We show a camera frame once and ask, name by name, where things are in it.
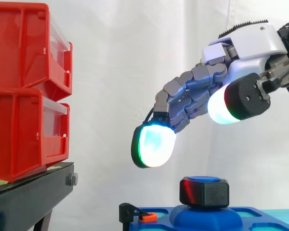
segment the blue plastic tray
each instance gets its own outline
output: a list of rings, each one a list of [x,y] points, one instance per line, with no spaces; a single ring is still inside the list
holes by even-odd
[[[157,213],[158,221],[140,223],[134,218],[130,231],[289,231],[289,210],[263,212],[252,207],[228,207],[203,211],[186,205],[142,209]]]

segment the black table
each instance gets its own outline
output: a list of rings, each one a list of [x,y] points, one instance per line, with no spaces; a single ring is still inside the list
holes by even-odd
[[[46,231],[52,209],[73,191],[74,163],[0,186],[0,231]]]

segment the stacked drawer unit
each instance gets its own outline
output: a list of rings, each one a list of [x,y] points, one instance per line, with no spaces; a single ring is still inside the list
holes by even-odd
[[[0,2],[0,180],[68,158],[72,44],[43,3]]]

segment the white wall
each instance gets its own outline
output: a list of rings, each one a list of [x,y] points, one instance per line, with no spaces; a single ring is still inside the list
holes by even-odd
[[[264,115],[219,126],[207,115],[178,134],[171,160],[138,169],[133,130],[172,78],[234,24],[289,21],[288,1],[46,0],[74,45],[70,159],[79,183],[53,211],[50,231],[121,230],[118,205],[175,206],[184,176],[229,180],[232,205],[289,208],[289,96]]]

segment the robotic hand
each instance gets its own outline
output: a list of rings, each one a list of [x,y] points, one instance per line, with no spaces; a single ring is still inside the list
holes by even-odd
[[[230,124],[262,114],[270,107],[268,94],[280,87],[289,91],[289,23],[278,31],[267,21],[233,27],[202,50],[191,71],[156,95],[134,132],[134,163],[142,168],[164,164],[175,134],[197,116],[209,113],[215,122]]]

